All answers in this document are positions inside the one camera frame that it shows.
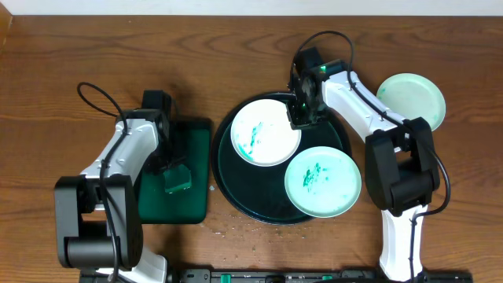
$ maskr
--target green sponge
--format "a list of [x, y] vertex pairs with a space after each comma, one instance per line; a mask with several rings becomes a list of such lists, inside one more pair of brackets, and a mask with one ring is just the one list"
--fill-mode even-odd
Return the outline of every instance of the green sponge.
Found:
[[187, 166], [181, 164], [166, 170], [164, 173], [164, 191], [176, 193], [192, 186], [192, 175]]

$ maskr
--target white background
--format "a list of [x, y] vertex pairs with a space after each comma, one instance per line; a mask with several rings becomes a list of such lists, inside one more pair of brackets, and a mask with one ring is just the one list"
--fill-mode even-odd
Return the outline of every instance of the white background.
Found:
[[13, 15], [503, 16], [503, 0], [0, 0]]

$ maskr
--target wire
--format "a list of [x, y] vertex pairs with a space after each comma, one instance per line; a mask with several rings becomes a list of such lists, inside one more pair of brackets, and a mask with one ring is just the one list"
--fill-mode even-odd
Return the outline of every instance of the wire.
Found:
[[86, 82], [81, 82], [79, 85], [77, 85], [77, 93], [79, 93], [80, 98], [82, 98], [90, 107], [98, 110], [99, 112], [103, 112], [104, 114], [110, 115], [117, 117], [116, 114], [112, 114], [108, 111], [105, 111], [93, 103], [89, 102], [81, 92], [81, 87], [82, 86], [89, 86], [100, 93], [102, 93], [107, 99], [110, 100], [111, 103], [117, 108], [117, 111], [119, 112], [120, 119], [123, 121], [123, 133], [120, 135], [120, 137], [117, 139], [117, 141], [114, 143], [114, 145], [110, 148], [108, 151], [107, 155], [105, 158], [101, 161], [101, 168], [100, 168], [100, 179], [99, 179], [99, 184], [100, 184], [100, 194], [101, 194], [101, 201], [103, 202], [103, 207], [105, 208], [105, 214], [107, 217], [107, 222], [108, 222], [108, 229], [110, 230], [110, 234], [112, 235], [112, 247], [113, 247], [113, 272], [108, 276], [108, 282], [115, 282], [117, 280], [117, 277], [119, 275], [119, 243], [117, 239], [117, 234], [116, 234], [116, 228], [113, 223], [113, 218], [112, 218], [112, 211], [110, 210], [110, 205], [108, 203], [108, 199], [112, 200], [110, 197], [110, 194], [108, 193], [108, 190], [106, 189], [105, 185], [105, 172], [107, 171], [108, 165], [110, 164], [110, 159], [113, 156], [113, 153], [117, 150], [119, 147], [120, 143], [124, 140], [124, 138], [127, 136], [128, 132], [128, 127], [127, 127], [127, 120], [126, 117], [124, 116], [123, 110], [119, 107], [117, 102], [113, 100], [113, 98], [108, 95], [104, 90], [101, 88], [95, 86], [92, 83], [86, 83]]
[[356, 87], [356, 83], [353, 83], [353, 80], [351, 79], [351, 71], [352, 71], [352, 67], [353, 67], [353, 60], [354, 60], [354, 45], [353, 45], [353, 42], [347, 37], [347, 35], [341, 33], [341, 32], [338, 32], [338, 31], [320, 31], [314, 35], [312, 35], [311, 37], [309, 37], [306, 41], [304, 41], [300, 47], [297, 49], [294, 57], [293, 57], [293, 60], [292, 60], [292, 66], [290, 67], [290, 83], [288, 84], [288, 87], [290, 88], [290, 91], [293, 91], [293, 79], [294, 79], [294, 76], [293, 76], [293, 69], [294, 69], [294, 66], [295, 66], [295, 61], [297, 59], [297, 56], [299, 55], [299, 52], [300, 50], [309, 42], [311, 41], [312, 39], [318, 37], [319, 35], [325, 35], [325, 34], [332, 34], [332, 35], [338, 35], [338, 36], [341, 36], [342, 38], [346, 39], [347, 43], [349, 44], [350, 48], [351, 48], [351, 57], [350, 57], [350, 60], [349, 60], [349, 64], [347, 66], [347, 81], [349, 82], [349, 85], [351, 87], [351, 89], [354, 90], [354, 92], [372, 109], [374, 110], [375, 112], [377, 112], [377, 114], [379, 114], [381, 117], [385, 118], [386, 120], [388, 120], [389, 122], [393, 123], [394, 125], [396, 125], [398, 128], [401, 128], [404, 132], [408, 133], [409, 136], [411, 138], [415, 138], [417, 140], [417, 142], [419, 142], [427, 151], [428, 153], [431, 154], [431, 156], [435, 159], [435, 162], [438, 164], [439, 168], [440, 168], [440, 171], [442, 172], [442, 176], [443, 176], [443, 179], [444, 179], [444, 182], [446, 184], [446, 196], [445, 196], [445, 199], [442, 203], [442, 205], [440, 205], [440, 207], [434, 209], [434, 210], [431, 210], [431, 211], [425, 211], [425, 212], [421, 212], [421, 213], [417, 213], [415, 215], [413, 215], [413, 217], [411, 218], [411, 234], [410, 234], [410, 256], [409, 256], [409, 262], [410, 262], [410, 281], [411, 282], [414, 282], [414, 267], [413, 267], [413, 249], [414, 249], [414, 236], [415, 236], [415, 232], [416, 232], [416, 225], [417, 225], [417, 219], [421, 216], [428, 216], [428, 215], [435, 215], [435, 214], [438, 214], [440, 212], [442, 212], [444, 209], [446, 209], [447, 205], [449, 204], [449, 201], [450, 201], [450, 180], [449, 180], [449, 175], [447, 174], [447, 170], [443, 164], [443, 162], [440, 160], [440, 157], [436, 154], [435, 150], [428, 144], [426, 143], [425, 141], [423, 141], [423, 139], [417, 137], [415, 135], [415, 133], [413, 132], [412, 129], [410, 129], [409, 127], [407, 127], [406, 125], [392, 119], [391, 117], [389, 117], [387, 115], [386, 112], [383, 112], [381, 111], [379, 108], [377, 108], [372, 102], [370, 102], [361, 92], [360, 90], [358, 90], [358, 88]]

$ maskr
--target round black tray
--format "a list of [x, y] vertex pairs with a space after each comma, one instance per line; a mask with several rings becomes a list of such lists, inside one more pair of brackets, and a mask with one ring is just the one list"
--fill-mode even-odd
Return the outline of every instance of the round black tray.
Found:
[[248, 103], [259, 99], [287, 101], [290, 94], [271, 93], [253, 97], [233, 109], [218, 127], [211, 147], [211, 167], [218, 187], [239, 211], [270, 224], [295, 224], [313, 217], [298, 210], [285, 191], [285, 172], [290, 161], [305, 149], [329, 146], [351, 156], [351, 145], [335, 114], [316, 127], [303, 130], [299, 148], [290, 159], [272, 167], [250, 164], [237, 155], [230, 141], [234, 116]]

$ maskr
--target wood grain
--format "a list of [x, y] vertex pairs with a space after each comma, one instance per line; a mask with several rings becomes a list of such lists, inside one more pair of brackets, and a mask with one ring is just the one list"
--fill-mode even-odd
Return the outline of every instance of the wood grain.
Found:
[[13, 19], [9, 11], [0, 3], [0, 52], [4, 46], [7, 38], [7, 31], [9, 31], [10, 22]]
[[[503, 20], [470, 17], [16, 17], [0, 62], [2, 281], [77, 281], [76, 270], [57, 262], [53, 185], [94, 160], [114, 123], [80, 101], [78, 82], [97, 84], [123, 108], [138, 107], [144, 89], [163, 89], [184, 114], [217, 126], [245, 98], [285, 89], [292, 53], [325, 29], [354, 40], [355, 69], [370, 90], [400, 72], [440, 87], [448, 110], [435, 146], [453, 196], [444, 213], [425, 220], [421, 260], [431, 270], [500, 281]], [[338, 39], [316, 44], [327, 58], [347, 58]], [[363, 144], [349, 132], [363, 169]], [[443, 196], [441, 187], [431, 206]], [[296, 226], [258, 223], [215, 190], [202, 224], [144, 232], [178, 267], [331, 270], [376, 266], [381, 225], [365, 189], [340, 217]]]

